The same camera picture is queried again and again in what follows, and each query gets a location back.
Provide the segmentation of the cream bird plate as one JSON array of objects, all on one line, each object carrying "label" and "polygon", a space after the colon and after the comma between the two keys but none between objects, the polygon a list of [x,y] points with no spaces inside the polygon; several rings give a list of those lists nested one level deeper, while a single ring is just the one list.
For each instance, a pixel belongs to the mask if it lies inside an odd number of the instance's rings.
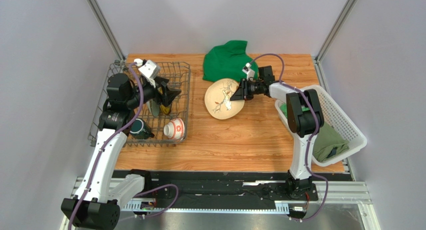
[{"label": "cream bird plate", "polygon": [[244,107],[244,100],[231,101],[239,83],[230,78],[214,82],[206,91],[204,104],[209,114],[219,120],[237,115]]}]

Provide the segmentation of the yellow patterned small plate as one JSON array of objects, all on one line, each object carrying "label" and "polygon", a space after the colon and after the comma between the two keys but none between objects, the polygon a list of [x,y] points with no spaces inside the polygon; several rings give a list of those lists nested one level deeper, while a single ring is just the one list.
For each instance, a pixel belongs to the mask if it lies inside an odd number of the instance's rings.
[{"label": "yellow patterned small plate", "polygon": [[170,115],[170,114],[171,114],[171,112],[172,112],[173,104],[171,103],[171,104],[170,104],[170,105],[168,105],[168,106],[165,106],[165,105],[161,104],[159,107],[160,107],[161,112],[162,112],[164,115]]}]

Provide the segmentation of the light blue flower plate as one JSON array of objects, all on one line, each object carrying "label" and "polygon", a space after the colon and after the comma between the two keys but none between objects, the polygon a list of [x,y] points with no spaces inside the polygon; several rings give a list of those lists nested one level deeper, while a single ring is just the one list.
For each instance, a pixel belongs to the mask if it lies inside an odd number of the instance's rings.
[{"label": "light blue flower plate", "polygon": [[150,100],[147,106],[153,117],[158,117],[160,115],[160,106],[154,100]]}]

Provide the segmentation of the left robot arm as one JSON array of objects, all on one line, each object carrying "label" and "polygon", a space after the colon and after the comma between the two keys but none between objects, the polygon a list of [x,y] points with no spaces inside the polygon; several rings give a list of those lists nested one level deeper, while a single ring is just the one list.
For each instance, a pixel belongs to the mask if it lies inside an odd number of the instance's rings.
[{"label": "left robot arm", "polygon": [[155,77],[151,84],[142,75],[132,81],[125,73],[107,80],[107,99],[99,118],[96,144],[83,182],[72,198],[65,198],[61,210],[68,218],[68,229],[113,230],[123,207],[134,197],[155,193],[149,171],[131,170],[113,189],[110,182],[118,156],[131,126],[138,120],[143,104],[154,100],[169,106],[181,94],[169,88],[169,80]]}]

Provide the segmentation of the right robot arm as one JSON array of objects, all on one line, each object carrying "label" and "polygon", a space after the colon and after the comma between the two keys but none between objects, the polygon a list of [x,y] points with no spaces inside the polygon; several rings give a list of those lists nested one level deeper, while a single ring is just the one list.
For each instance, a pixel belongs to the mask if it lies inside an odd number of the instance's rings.
[{"label": "right robot arm", "polygon": [[249,63],[242,71],[246,77],[240,80],[231,101],[252,100],[255,95],[264,94],[286,104],[287,115],[283,119],[293,134],[294,144],[284,191],[291,199],[302,198],[313,189],[313,147],[317,134],[324,125],[318,93],[314,89],[301,90],[276,81],[271,66],[259,68],[258,79],[254,79],[255,72]]}]

